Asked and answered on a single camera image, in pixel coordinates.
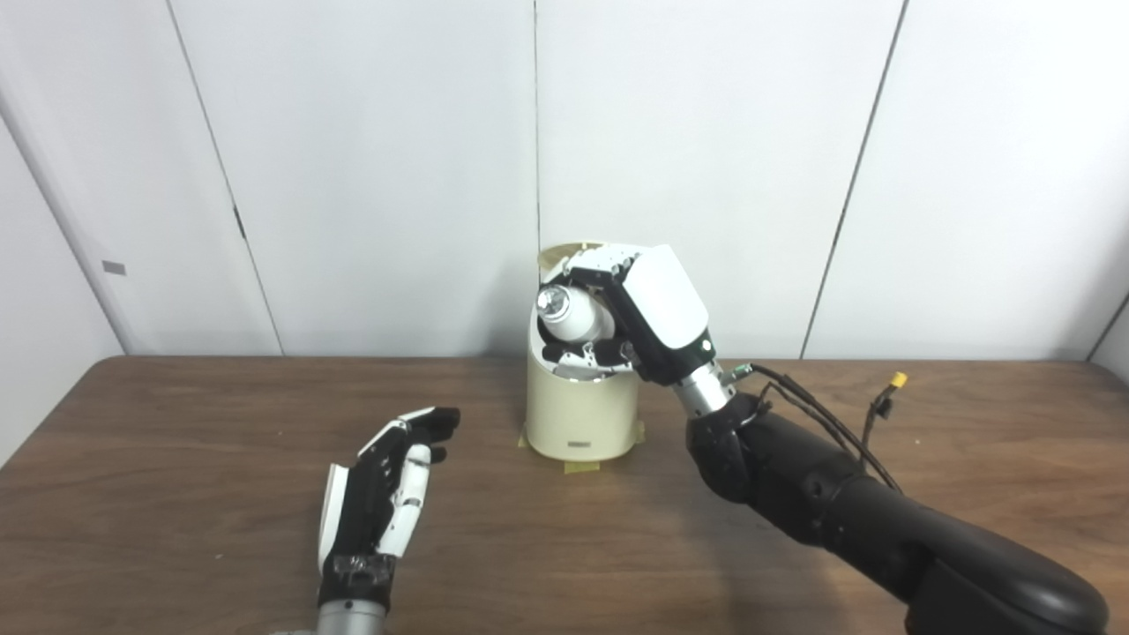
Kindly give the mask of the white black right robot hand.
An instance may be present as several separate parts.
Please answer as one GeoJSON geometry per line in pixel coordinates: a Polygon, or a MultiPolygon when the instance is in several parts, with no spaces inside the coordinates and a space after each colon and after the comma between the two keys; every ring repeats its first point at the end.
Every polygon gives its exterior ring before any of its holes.
{"type": "Polygon", "coordinates": [[[633,371],[672,386],[716,358],[708,310],[668,245],[585,243],[560,258],[542,278],[534,334],[562,377],[633,371]]]}

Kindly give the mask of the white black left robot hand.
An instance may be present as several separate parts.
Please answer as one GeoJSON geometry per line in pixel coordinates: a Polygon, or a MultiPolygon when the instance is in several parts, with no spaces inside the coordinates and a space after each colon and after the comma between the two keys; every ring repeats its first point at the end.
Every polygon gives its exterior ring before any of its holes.
{"type": "Polygon", "coordinates": [[[430,471],[447,456],[458,407],[425,407],[392,418],[355,466],[330,466],[318,532],[320,608],[391,607],[393,579],[426,503],[430,471]]]}

